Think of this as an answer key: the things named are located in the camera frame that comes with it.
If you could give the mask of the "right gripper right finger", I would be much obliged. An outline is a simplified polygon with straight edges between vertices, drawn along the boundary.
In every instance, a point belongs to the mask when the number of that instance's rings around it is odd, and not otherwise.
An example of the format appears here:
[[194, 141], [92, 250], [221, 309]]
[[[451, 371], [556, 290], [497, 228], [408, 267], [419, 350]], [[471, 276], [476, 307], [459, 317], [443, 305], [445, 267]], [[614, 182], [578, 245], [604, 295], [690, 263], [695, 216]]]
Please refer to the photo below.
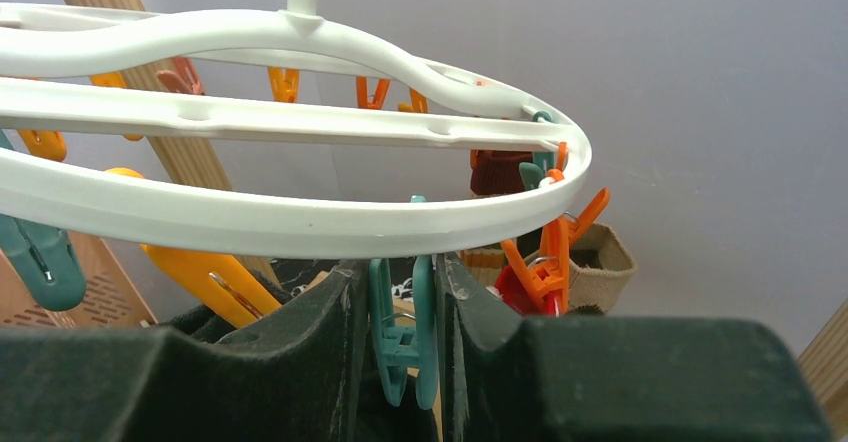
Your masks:
[[436, 259], [448, 441], [828, 441], [793, 355], [751, 320], [521, 316]]

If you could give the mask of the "white round clip hanger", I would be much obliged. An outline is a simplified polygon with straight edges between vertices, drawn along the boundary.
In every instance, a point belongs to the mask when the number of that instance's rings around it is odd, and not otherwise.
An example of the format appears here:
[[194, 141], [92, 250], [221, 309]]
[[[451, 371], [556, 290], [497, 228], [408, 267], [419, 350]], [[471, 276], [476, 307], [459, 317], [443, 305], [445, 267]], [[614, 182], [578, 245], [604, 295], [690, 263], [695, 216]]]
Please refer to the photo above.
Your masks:
[[[562, 215], [592, 160], [569, 117], [504, 83], [414, 56], [328, 21], [317, 0], [278, 11], [155, 14], [1, 7], [1, 124], [313, 144], [567, 149], [564, 177], [507, 196], [375, 203], [272, 197], [133, 179], [1, 154], [4, 214], [87, 234], [207, 252], [296, 259], [439, 254], [510, 239]], [[78, 78], [176, 56], [399, 81], [445, 108], [423, 114], [81, 85]]]

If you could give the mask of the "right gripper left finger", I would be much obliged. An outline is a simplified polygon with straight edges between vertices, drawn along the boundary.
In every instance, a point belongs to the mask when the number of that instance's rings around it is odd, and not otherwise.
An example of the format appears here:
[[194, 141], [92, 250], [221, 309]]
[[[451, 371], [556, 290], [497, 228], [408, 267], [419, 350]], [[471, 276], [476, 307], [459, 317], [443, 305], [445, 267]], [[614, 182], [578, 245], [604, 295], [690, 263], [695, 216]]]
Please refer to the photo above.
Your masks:
[[171, 327], [5, 329], [5, 441], [348, 441], [367, 332], [367, 265], [215, 343]]

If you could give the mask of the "orange clothes peg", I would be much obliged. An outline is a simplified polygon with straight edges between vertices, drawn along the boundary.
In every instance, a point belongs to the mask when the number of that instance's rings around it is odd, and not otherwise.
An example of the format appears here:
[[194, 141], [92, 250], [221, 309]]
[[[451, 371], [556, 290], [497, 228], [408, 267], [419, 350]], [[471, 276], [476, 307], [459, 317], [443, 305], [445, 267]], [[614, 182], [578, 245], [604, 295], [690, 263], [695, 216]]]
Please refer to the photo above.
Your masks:
[[143, 244], [153, 264], [235, 328], [246, 327], [281, 303], [234, 256]]

